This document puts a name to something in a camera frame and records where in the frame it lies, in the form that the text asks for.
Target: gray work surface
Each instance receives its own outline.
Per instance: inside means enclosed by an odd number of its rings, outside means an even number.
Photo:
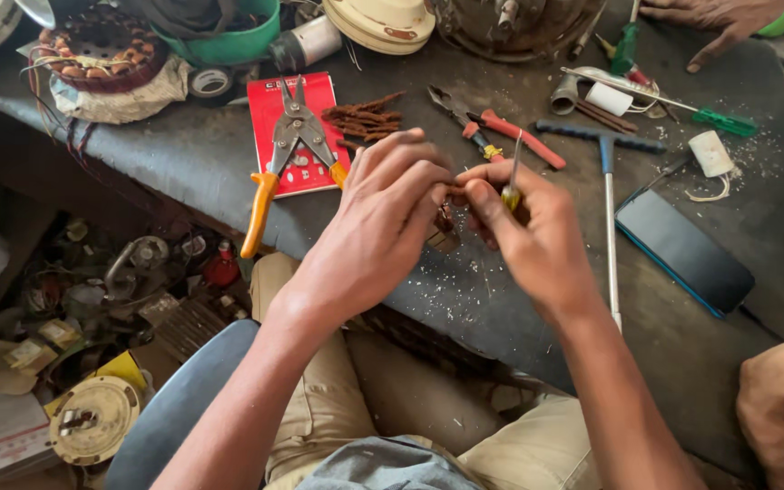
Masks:
[[[598,32],[616,39],[628,8],[611,5]],[[713,203],[689,201],[684,189],[712,195],[721,188],[718,180],[708,181],[694,165],[656,190],[752,271],[757,285],[746,305],[784,338],[784,78],[772,51],[756,41],[729,51],[695,76],[686,74],[686,62],[708,38],[643,23],[637,59],[643,71],[656,77],[671,96],[695,106],[710,105],[720,112],[753,117],[762,129],[752,139],[725,138],[742,171],[733,181],[730,197]],[[0,111],[40,129],[33,100],[17,83],[17,70],[25,65],[25,59],[12,51],[17,45],[17,41],[9,42],[0,49]],[[452,154],[456,172],[483,162],[472,143],[462,138],[462,129],[430,104],[427,83],[446,87],[477,112],[493,108],[525,127],[538,118],[558,118],[549,113],[548,98],[561,78],[560,66],[569,65],[564,60],[566,53],[560,53],[559,61],[551,66],[495,64],[456,50],[437,36],[407,57],[383,56],[359,46],[356,53],[361,71],[345,50],[311,66],[310,71],[331,73],[342,104],[407,90],[393,106],[404,113],[403,125],[425,128],[430,139]],[[607,63],[589,43],[575,65],[605,68]],[[674,160],[688,139],[709,129],[688,122],[688,113],[680,110],[679,115],[682,124],[669,118],[628,117],[640,125],[641,136],[660,138],[671,151],[657,157],[617,149],[617,204]],[[564,120],[596,125],[578,113]],[[251,127],[246,107],[210,109],[189,101],[173,104],[145,121],[98,128],[87,152],[147,186],[244,230],[255,190],[250,173],[257,169]],[[496,146],[512,153],[512,139],[487,134]],[[572,193],[586,252],[606,295],[604,179],[598,145],[556,135],[540,139],[567,160],[567,168],[553,171],[527,150],[523,151],[524,162]],[[293,257],[303,257],[333,216],[339,199],[340,193],[334,190],[275,201],[263,241]],[[485,356],[573,392],[552,330],[514,284],[501,255],[487,251],[463,227],[462,213],[456,217],[463,230],[462,247],[449,256],[423,251],[419,265],[389,295],[386,305]],[[712,317],[621,234],[617,244],[626,342],[667,423],[687,450],[733,473],[754,476],[757,465],[735,417],[737,376],[744,359],[777,344],[778,337],[738,311],[724,321]]]

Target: red booklet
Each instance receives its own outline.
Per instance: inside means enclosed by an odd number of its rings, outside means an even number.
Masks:
[[[297,77],[287,77],[286,84],[289,93],[295,93]],[[332,78],[328,73],[308,73],[302,75],[304,84],[304,99],[310,111],[320,118],[322,110],[335,106]],[[274,154],[274,124],[283,114],[283,97],[280,94],[279,78],[256,80],[246,84],[246,95],[250,99],[250,116],[253,119],[253,131],[256,136],[256,153],[259,155],[259,172],[265,172],[266,165],[271,163]],[[326,133],[328,147],[332,150],[334,158],[341,162],[349,172],[349,154],[345,148],[337,146],[338,139],[343,139],[343,134],[328,122],[321,120],[322,129]],[[280,184],[277,188],[278,197],[299,195],[323,189],[336,189],[338,186],[328,174],[328,168],[322,165],[320,159],[308,150],[303,144],[293,152],[292,158],[286,165],[286,170],[280,175]]]

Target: red plier handle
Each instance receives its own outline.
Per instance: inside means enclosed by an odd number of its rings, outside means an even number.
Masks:
[[[512,139],[517,139],[519,137],[519,132],[522,131],[522,140],[525,142],[528,148],[537,153],[540,158],[546,160],[546,163],[549,163],[558,169],[562,169],[565,165],[567,165],[567,162],[565,162],[563,158],[547,148],[546,145],[540,142],[540,139],[535,138],[533,134],[522,130],[515,124],[501,119],[497,116],[497,114],[495,114],[495,111],[486,109],[482,114],[480,114],[480,118],[483,119],[483,124],[485,127],[492,129],[493,131],[500,132],[501,134],[509,136]]]

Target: black phone screen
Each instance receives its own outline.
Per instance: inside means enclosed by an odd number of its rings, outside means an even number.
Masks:
[[[616,224],[718,317],[755,285],[746,266],[652,190],[623,204]]]

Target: green bowl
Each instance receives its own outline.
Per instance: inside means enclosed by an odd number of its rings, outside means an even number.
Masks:
[[[268,16],[265,24],[255,29],[223,32],[208,39],[183,40],[152,25],[153,30],[183,59],[196,66],[209,64],[245,64],[262,58],[267,47],[280,34],[279,0],[240,0],[242,12]]]

